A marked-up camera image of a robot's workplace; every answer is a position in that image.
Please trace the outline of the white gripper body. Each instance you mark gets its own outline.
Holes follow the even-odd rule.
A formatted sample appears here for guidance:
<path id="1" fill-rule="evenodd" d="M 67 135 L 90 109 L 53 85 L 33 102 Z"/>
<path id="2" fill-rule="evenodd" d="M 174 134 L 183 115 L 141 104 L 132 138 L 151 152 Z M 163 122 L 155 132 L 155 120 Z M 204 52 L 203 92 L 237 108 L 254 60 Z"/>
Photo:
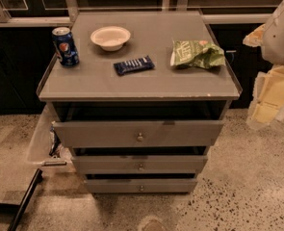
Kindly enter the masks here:
<path id="1" fill-rule="evenodd" d="M 275 64 L 267 73 L 259 72 L 254 83 L 246 124 L 262 129 L 284 119 L 284 65 Z"/>

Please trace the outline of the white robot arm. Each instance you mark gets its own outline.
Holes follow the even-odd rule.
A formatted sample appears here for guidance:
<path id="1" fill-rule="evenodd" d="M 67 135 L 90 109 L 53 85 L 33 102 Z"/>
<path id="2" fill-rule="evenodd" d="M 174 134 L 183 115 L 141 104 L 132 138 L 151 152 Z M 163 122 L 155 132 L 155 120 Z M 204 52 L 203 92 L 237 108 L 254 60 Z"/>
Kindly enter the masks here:
<path id="1" fill-rule="evenodd" d="M 260 46 L 262 58 L 272 64 L 267 73 L 258 73 L 248 108 L 246 123 L 259 130 L 275 119 L 284 119 L 284 0 L 265 24 L 244 38 L 243 44 Z"/>

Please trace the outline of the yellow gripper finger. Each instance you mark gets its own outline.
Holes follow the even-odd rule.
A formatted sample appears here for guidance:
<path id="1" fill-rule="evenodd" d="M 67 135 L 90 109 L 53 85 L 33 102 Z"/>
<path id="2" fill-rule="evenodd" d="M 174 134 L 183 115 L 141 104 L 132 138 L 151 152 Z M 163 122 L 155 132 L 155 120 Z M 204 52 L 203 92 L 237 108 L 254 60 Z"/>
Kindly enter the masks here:
<path id="1" fill-rule="evenodd" d="M 243 44 L 250 47 L 258 47 L 263 43 L 263 35 L 265 31 L 265 25 L 262 24 L 257 27 L 254 31 L 249 33 L 243 39 Z"/>

